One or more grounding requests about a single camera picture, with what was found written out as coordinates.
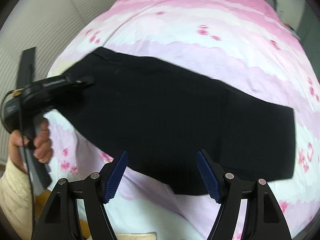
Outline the cream sleeve left forearm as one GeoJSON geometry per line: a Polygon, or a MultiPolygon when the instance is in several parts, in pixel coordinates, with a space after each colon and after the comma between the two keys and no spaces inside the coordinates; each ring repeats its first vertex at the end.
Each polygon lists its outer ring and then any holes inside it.
{"type": "Polygon", "coordinates": [[[32,198],[28,175],[9,158],[1,177],[1,209],[21,239],[31,239],[32,198]]]}

